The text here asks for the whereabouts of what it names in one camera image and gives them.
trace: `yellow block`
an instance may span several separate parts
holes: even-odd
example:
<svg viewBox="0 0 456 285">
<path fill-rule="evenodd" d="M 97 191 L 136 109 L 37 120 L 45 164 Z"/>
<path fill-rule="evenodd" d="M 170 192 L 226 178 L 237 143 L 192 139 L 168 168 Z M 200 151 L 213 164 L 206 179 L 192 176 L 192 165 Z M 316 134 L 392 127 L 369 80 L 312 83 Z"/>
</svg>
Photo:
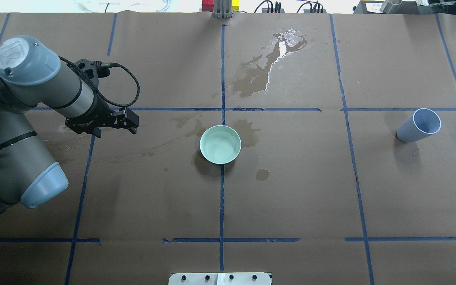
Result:
<svg viewBox="0 0 456 285">
<path fill-rule="evenodd" d="M 239 10 L 239 4 L 240 4 L 240 0 L 232 0 L 233 11 L 238 11 Z"/>
</svg>

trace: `light blue joint cap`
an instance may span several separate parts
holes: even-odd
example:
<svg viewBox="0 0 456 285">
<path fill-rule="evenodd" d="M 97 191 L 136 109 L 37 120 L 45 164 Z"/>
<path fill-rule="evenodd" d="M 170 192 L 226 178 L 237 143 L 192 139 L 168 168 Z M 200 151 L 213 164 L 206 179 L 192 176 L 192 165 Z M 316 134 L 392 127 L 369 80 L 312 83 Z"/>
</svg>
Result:
<svg viewBox="0 0 456 285">
<path fill-rule="evenodd" d="M 29 185 L 20 197 L 20 202 L 26 208 L 33 209 L 54 198 L 67 187 L 68 180 L 65 173 L 59 166 L 59 162 L 54 162 Z"/>
<path fill-rule="evenodd" d="M 61 60 L 32 36 L 13 36 L 0 46 L 0 77 L 15 85 L 29 86 L 56 76 Z"/>
</svg>

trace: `cable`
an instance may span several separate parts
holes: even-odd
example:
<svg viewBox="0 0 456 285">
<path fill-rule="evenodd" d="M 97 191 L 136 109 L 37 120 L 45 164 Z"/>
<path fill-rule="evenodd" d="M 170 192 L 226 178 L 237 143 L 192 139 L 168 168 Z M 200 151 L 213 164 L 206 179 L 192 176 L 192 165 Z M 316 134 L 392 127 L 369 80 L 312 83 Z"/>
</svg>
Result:
<svg viewBox="0 0 456 285">
<path fill-rule="evenodd" d="M 67 63 L 69 67 L 73 67 L 79 73 L 80 78 L 85 83 L 87 83 L 89 85 L 89 87 L 91 87 L 91 89 L 94 92 L 96 92 L 96 94 L 98 94 L 98 96 L 101 97 L 101 99 L 103 99 L 105 102 L 107 102 L 111 105 L 114 105 L 117 107 L 129 107 L 129 106 L 133 105 L 138 100 L 138 97 L 140 96 L 140 84 L 138 83 L 138 80 L 133 75 L 133 73 L 131 71 L 129 71 L 129 69 L 127 69 L 123 65 L 120 65 L 119 63 L 103 63 L 102 65 L 107 68 L 111 68 L 111 67 L 122 68 L 125 72 L 127 72 L 133 78 L 133 80 L 136 83 L 136 95 L 135 95 L 135 98 L 133 99 L 133 101 L 128 104 L 119 104 L 119 103 L 114 103 L 114 102 L 108 100 L 105 96 L 103 96 L 103 94 L 101 94 L 100 90 L 96 87 L 96 85 L 94 85 L 94 83 L 91 81 L 91 79 L 89 79 L 89 77 L 87 77 L 87 74 L 85 72 L 83 72 L 78 66 L 76 66 L 74 63 L 72 63 L 71 61 L 69 61 L 61 56 L 59 57 L 59 59 L 61 59 L 65 63 Z"/>
<path fill-rule="evenodd" d="M 300 12 L 300 9 L 302 9 L 302 7 L 307 4 L 310 5 L 309 13 L 311 13 L 311 14 L 323 13 L 324 8 L 323 8 L 323 5 L 319 1 L 307 1 L 307 0 L 297 0 L 297 1 L 304 1 L 304 3 L 296 11 L 297 14 Z"/>
<path fill-rule="evenodd" d="M 311 2 L 305 2 L 304 4 L 302 4 L 302 5 L 298 8 L 298 10 L 296 11 L 296 13 L 298 14 L 299 11 L 300 11 L 300 9 L 302 9 L 302 7 L 305 6 L 305 5 L 307 5 L 307 4 L 311 5 L 311 10 L 312 10 L 312 9 L 313 9 L 313 4 L 312 4 Z"/>
<path fill-rule="evenodd" d="M 263 3 L 267 4 L 267 13 L 269 13 L 270 11 L 272 11 L 274 9 L 274 4 L 272 3 L 272 1 L 270 0 L 264 0 L 263 2 L 260 3 L 260 5 L 258 5 L 258 7 L 255 9 L 255 13 L 258 11 L 258 8 L 260 8 L 261 5 L 263 5 Z"/>
<path fill-rule="evenodd" d="M 275 13 L 280 13 L 281 12 L 281 2 L 275 2 Z"/>
</svg>

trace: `wet stain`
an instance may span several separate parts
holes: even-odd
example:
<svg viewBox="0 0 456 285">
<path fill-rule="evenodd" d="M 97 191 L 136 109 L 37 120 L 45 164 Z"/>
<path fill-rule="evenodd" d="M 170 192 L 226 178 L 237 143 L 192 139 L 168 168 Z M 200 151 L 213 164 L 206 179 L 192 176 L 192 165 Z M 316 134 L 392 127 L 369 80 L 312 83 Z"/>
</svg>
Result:
<svg viewBox="0 0 456 285">
<path fill-rule="evenodd" d="M 91 135 L 79 135 L 72 139 L 68 139 L 62 142 L 52 142 L 47 139 L 43 139 L 43 143 L 52 157 L 59 162 L 59 164 L 66 164 L 69 162 L 76 161 L 76 157 L 74 154 L 70 154 L 69 152 L 74 150 L 75 148 L 79 148 L 80 146 L 75 146 L 74 144 L 78 143 L 78 140 L 82 139 L 83 137 L 90 137 Z"/>
<path fill-rule="evenodd" d="M 190 119 L 194 118 L 197 114 L 185 114 L 180 115 L 177 118 L 170 119 L 170 121 L 174 121 L 177 123 L 177 128 L 182 128 Z"/>
<path fill-rule="evenodd" d="M 258 172 L 256 173 L 256 180 L 265 181 L 269 176 L 270 176 L 270 171 L 260 168 L 260 170 L 258 170 Z"/>
<path fill-rule="evenodd" d="M 197 135 L 201 137 L 203 133 L 207 130 L 202 124 L 201 121 L 197 119 L 194 130 L 188 132 L 185 137 L 191 137 L 192 135 Z"/>
<path fill-rule="evenodd" d="M 419 148 L 415 149 L 411 154 L 411 156 L 413 157 L 414 164 L 416 164 L 416 166 L 418 167 L 425 167 L 422 162 L 422 155 L 423 151 Z"/>
<path fill-rule="evenodd" d="M 141 152 L 132 152 L 132 153 L 128 153 L 128 154 L 124 154 L 124 155 L 120 155 L 120 156 L 106 157 L 104 160 L 93 161 L 93 162 L 91 162 L 91 164 L 95 164 L 95 163 L 98 163 L 101 161 L 106 163 L 109 159 L 110 159 L 110 161 L 108 161 L 108 162 L 110 162 L 110 163 L 127 162 L 127 161 L 133 160 L 133 159 L 121 160 L 121 159 L 129 157 L 129 156 L 153 157 L 155 155 L 159 155 L 159 154 L 171 151 L 172 150 L 171 145 L 176 143 L 177 141 L 184 139 L 185 137 L 191 137 L 192 135 L 197 135 L 198 137 L 201 137 L 201 135 L 205 132 L 205 130 L 206 130 L 206 128 L 201 124 L 201 121 L 197 120 L 196 124 L 195 124 L 195 128 L 182 137 L 175 137 L 174 139 L 170 139 L 169 141 L 166 141 L 163 144 L 160 144 L 153 148 L 143 150 Z"/>
<path fill-rule="evenodd" d="M 209 175 L 213 178 L 219 176 L 219 166 L 205 159 L 200 150 L 191 155 L 191 165 L 195 166 L 201 175 Z"/>
<path fill-rule="evenodd" d="M 234 128 L 234 130 L 239 134 L 243 148 L 255 146 L 258 143 L 257 132 L 261 131 L 261 129 L 253 129 L 252 125 L 252 122 L 248 122 L 244 119 L 236 121 L 232 126 L 232 128 Z"/>
<path fill-rule="evenodd" d="M 272 51 L 267 55 L 257 56 L 242 66 L 241 77 L 233 83 L 234 91 L 240 92 L 240 97 L 248 97 L 255 92 L 266 90 L 274 64 L 306 45 L 307 41 L 298 33 L 298 31 L 290 29 L 280 34 L 274 34 L 275 43 Z"/>
</svg>

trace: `paper label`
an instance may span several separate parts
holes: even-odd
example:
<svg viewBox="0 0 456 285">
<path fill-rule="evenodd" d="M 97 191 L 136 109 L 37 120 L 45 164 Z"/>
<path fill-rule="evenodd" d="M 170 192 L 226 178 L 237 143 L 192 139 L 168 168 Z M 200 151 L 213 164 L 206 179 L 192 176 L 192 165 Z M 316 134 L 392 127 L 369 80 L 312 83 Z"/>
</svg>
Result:
<svg viewBox="0 0 456 285">
<path fill-rule="evenodd" d="M 365 3 L 365 7 L 367 7 L 367 11 L 371 11 L 373 13 L 382 13 L 381 5 L 382 5 L 382 3 Z"/>
</svg>

